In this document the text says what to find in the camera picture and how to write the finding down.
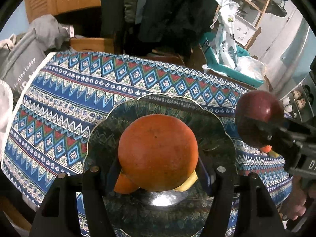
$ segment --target blue patterned fabric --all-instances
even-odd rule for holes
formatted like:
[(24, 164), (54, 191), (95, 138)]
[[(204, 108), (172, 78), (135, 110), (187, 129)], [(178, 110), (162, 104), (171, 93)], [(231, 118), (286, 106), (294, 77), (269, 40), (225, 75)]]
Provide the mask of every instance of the blue patterned fabric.
[[(117, 104), (161, 92), (197, 101), (215, 113), (236, 147), (240, 174), (256, 172), (275, 204), (291, 191), (284, 158), (260, 153), (237, 134), (236, 103), (247, 90), (224, 78), (127, 55), (56, 53), (23, 97), (5, 147), (2, 170), (11, 182), (40, 205), (56, 175), (83, 171), (93, 127)], [(88, 235), (82, 194), (77, 194), (80, 227)], [(234, 200), (227, 235), (234, 231)]]

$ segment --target metal screw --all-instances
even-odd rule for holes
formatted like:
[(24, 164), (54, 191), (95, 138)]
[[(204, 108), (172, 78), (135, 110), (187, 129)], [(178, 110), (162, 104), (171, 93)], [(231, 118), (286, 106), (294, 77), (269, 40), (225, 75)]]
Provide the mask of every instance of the metal screw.
[(224, 168), (223, 166), (219, 166), (219, 167), (217, 168), (217, 170), (218, 170), (218, 172), (220, 172), (220, 173), (224, 173), (224, 172), (226, 171), (226, 168)]
[(252, 177), (253, 179), (258, 178), (258, 175), (255, 172), (250, 172), (248, 176)]
[(61, 172), (60, 174), (58, 174), (58, 178), (64, 178), (66, 176), (65, 172)]
[(99, 170), (98, 166), (93, 166), (92, 168), (90, 168), (90, 171), (93, 173), (98, 172), (98, 170)]

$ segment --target dark jacket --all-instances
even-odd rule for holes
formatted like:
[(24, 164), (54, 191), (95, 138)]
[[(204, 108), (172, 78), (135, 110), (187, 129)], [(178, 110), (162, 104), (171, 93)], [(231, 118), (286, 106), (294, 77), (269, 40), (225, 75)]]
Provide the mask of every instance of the dark jacket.
[(124, 0), (101, 0), (101, 36), (108, 37), (124, 30)]
[(126, 23), (135, 24), (137, 2), (138, 0), (124, 0)]
[(138, 38), (196, 41), (209, 30), (216, 7), (214, 0), (147, 0)]

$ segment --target teal box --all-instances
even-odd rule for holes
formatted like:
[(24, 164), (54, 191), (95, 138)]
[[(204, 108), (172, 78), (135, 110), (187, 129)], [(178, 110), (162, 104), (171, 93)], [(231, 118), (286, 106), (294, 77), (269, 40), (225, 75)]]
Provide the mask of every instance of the teal box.
[[(215, 34), (211, 32), (207, 32), (203, 34), (201, 37), (199, 43), (200, 46), (205, 54), (206, 61), (207, 61), (207, 67), (209, 69), (213, 69), (215, 71), (224, 72), (227, 74), (230, 78), (235, 79), (237, 81), (246, 83), (248, 85), (253, 86), (254, 88), (260, 87), (262, 84), (264, 84), (263, 81), (256, 80), (254, 78), (248, 77), (236, 70), (233, 70), (231, 68), (228, 68), (222, 64), (217, 63), (215, 55), (213, 53), (213, 50), (211, 49), (210, 41), (212, 41), (215, 37)], [(237, 56), (250, 56), (249, 53), (237, 45)]]

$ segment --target white wall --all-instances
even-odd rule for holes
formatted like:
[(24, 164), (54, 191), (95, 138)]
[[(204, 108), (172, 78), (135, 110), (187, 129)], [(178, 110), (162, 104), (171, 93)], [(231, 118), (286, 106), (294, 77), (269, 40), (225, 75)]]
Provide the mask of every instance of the white wall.
[(27, 31), (28, 26), (29, 23), (26, 16), (25, 2), (23, 1), (10, 16), (0, 32), (0, 40), (7, 39), (12, 34), (18, 35), (24, 33)]
[(288, 1), (284, 8), (287, 11), (287, 15), (284, 18), (268, 13), (263, 15), (258, 25), (258, 27), (261, 27), (261, 34), (257, 36), (254, 44), (248, 49), (251, 56), (255, 55), (261, 58), (277, 38), (287, 21), (293, 17), (296, 9), (295, 5), (291, 1)]

